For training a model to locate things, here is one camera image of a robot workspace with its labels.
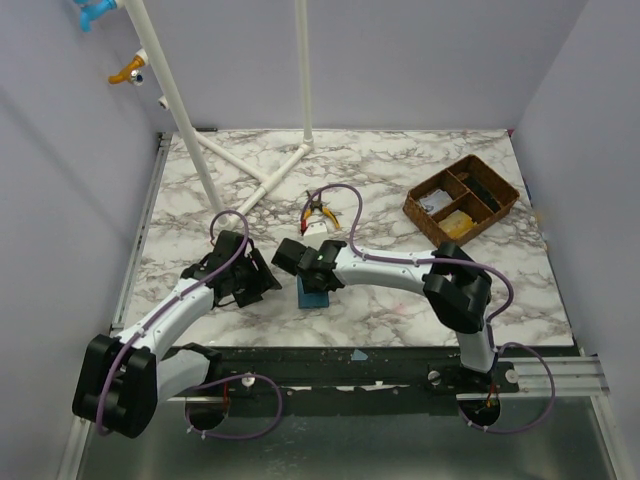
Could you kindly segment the blue card holder wallet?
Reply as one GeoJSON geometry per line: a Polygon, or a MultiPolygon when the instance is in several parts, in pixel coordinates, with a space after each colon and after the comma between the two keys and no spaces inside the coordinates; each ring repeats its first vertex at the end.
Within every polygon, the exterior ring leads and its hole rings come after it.
{"type": "Polygon", "coordinates": [[[297,301],[298,308],[301,310],[328,308],[330,305],[329,294],[327,292],[309,292],[305,290],[304,282],[301,277],[296,278],[297,281],[297,301]]]}

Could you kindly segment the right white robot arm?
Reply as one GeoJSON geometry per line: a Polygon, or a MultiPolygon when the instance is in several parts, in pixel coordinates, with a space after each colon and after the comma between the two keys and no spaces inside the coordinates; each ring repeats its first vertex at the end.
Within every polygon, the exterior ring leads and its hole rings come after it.
{"type": "Polygon", "coordinates": [[[313,292],[372,285],[425,297],[438,321],[456,334],[462,384],[480,392],[496,380],[485,320],[492,280],[456,244],[445,242],[432,252],[393,257],[380,250],[357,253],[344,241],[326,240],[315,249],[285,239],[272,264],[301,278],[313,292]]]}

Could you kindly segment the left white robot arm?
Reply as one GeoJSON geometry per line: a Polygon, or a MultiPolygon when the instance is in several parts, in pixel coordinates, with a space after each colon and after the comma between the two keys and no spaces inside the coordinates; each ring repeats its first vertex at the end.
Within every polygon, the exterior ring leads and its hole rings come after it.
{"type": "Polygon", "coordinates": [[[149,314],[115,336],[88,344],[72,401],[75,416],[128,438],[148,426],[159,403],[188,390],[214,393],[222,380],[219,351],[176,341],[231,297],[243,308],[281,285],[252,240],[228,230],[213,250],[180,275],[149,314]]]}

